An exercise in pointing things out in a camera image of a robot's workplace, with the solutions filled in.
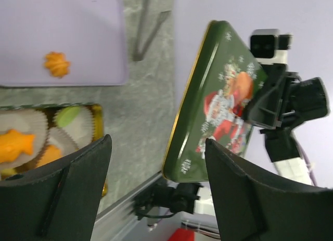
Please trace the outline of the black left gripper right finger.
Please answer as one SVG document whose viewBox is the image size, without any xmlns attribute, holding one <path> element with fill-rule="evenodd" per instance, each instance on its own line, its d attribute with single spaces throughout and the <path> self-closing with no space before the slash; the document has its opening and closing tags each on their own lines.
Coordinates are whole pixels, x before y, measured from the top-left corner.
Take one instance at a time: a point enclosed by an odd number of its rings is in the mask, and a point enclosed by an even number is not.
<svg viewBox="0 0 333 241">
<path fill-rule="evenodd" d="M 222 240 L 332 240 L 332 190 L 271 173 L 212 139 L 206 167 Z"/>
</svg>

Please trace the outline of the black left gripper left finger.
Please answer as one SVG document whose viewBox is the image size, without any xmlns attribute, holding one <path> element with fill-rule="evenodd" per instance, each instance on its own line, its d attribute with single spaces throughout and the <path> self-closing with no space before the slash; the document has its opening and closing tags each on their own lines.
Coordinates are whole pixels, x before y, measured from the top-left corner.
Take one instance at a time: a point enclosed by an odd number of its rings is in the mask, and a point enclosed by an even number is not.
<svg viewBox="0 0 333 241">
<path fill-rule="evenodd" d="M 1 181 L 1 240 L 90 240 L 112 140 Z"/>
</svg>

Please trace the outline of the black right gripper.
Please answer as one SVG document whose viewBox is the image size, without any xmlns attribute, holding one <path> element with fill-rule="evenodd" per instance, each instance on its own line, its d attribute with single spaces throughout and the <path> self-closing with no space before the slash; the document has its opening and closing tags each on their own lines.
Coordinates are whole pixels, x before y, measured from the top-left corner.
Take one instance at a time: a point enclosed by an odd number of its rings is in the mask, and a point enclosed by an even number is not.
<svg viewBox="0 0 333 241">
<path fill-rule="evenodd" d="M 328 96 L 321 78 L 301 80 L 286 65 L 264 65 L 263 70 L 266 80 L 244 108 L 244 121 L 267 130 L 292 130 L 329 114 Z"/>
</svg>

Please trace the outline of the orange maple leaf cookie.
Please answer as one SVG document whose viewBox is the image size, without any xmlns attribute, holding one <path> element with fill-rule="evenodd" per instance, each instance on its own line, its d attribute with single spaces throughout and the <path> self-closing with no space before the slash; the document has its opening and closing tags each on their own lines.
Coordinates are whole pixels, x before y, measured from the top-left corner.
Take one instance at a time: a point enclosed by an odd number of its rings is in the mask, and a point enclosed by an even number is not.
<svg viewBox="0 0 333 241">
<path fill-rule="evenodd" d="M 46 149 L 36 164 L 36 167 L 44 166 L 62 157 L 62 151 L 55 145 L 47 145 Z"/>
</svg>

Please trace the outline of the gold tin lid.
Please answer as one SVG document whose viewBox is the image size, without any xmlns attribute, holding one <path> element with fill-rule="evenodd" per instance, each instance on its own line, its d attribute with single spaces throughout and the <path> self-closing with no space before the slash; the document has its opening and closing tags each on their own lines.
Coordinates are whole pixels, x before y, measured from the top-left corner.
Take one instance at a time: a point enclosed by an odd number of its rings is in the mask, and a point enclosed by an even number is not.
<svg viewBox="0 0 333 241">
<path fill-rule="evenodd" d="M 211 21 L 173 125 L 163 176 L 179 183 L 207 181 L 208 138 L 244 156 L 252 126 L 239 113 L 265 79 L 262 67 L 230 23 Z"/>
</svg>

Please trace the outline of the orange fish cookie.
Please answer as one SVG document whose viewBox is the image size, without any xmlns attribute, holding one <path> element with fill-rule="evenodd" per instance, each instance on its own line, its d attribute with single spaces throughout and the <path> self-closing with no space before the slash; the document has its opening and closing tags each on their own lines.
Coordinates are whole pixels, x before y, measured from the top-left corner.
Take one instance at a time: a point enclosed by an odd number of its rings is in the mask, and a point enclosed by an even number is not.
<svg viewBox="0 0 333 241">
<path fill-rule="evenodd" d="M 15 129 L 1 134 L 1 163 L 14 162 L 21 154 L 32 155 L 34 140 L 34 134 L 23 134 Z"/>
</svg>

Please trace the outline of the green round cookie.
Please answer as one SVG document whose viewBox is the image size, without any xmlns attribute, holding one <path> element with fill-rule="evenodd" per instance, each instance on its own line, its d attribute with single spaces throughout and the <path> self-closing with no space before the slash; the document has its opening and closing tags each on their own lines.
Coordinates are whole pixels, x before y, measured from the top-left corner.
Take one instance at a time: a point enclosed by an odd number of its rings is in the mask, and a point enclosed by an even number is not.
<svg viewBox="0 0 333 241">
<path fill-rule="evenodd" d="M 80 106 L 65 107 L 56 112 L 54 122 L 58 127 L 63 128 L 69 125 L 79 115 L 80 112 Z"/>
</svg>

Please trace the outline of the metal tongs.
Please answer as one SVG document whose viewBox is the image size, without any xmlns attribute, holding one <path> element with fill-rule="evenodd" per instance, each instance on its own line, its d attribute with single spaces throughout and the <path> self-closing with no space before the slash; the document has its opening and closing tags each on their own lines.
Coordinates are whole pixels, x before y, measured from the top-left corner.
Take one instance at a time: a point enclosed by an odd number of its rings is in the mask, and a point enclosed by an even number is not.
<svg viewBox="0 0 333 241">
<path fill-rule="evenodd" d="M 158 13 L 152 31 L 147 36 L 146 41 L 140 48 L 142 40 L 144 39 L 143 38 L 144 26 L 147 22 L 150 22 L 148 20 L 150 2 L 151 0 L 143 0 L 142 2 L 140 19 L 137 26 L 137 33 L 132 52 L 132 60 L 134 62 L 142 61 L 145 58 L 145 55 L 147 54 L 153 40 L 156 38 L 160 28 L 165 23 L 165 21 L 167 21 L 167 19 L 171 16 L 171 10 L 161 11 Z"/>
</svg>

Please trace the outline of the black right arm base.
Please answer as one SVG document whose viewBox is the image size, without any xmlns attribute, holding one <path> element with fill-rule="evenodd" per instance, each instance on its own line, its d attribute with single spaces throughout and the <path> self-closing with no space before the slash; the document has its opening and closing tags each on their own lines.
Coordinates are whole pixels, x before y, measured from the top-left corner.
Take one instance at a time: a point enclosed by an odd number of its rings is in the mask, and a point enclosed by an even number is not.
<svg viewBox="0 0 333 241">
<path fill-rule="evenodd" d="M 166 219 L 179 212 L 194 213 L 195 201 L 198 196 L 200 183 L 179 183 L 176 187 L 157 182 L 144 189 L 134 198 L 134 213 L 138 220 L 142 218 Z M 169 215 L 150 215 L 154 207 L 167 208 Z"/>
</svg>

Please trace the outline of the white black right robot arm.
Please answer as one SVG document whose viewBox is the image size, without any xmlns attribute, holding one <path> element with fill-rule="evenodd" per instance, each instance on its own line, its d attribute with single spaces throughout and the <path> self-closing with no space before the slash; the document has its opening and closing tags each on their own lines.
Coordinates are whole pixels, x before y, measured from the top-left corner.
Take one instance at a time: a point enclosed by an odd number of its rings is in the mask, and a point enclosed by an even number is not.
<svg viewBox="0 0 333 241">
<path fill-rule="evenodd" d="M 267 154 L 278 174 L 315 185 L 310 162 L 293 130 L 329 113 L 326 89 L 320 78 L 302 81 L 285 64 L 263 65 L 267 74 L 261 89 L 248 102 L 242 118 L 260 127 Z"/>
</svg>

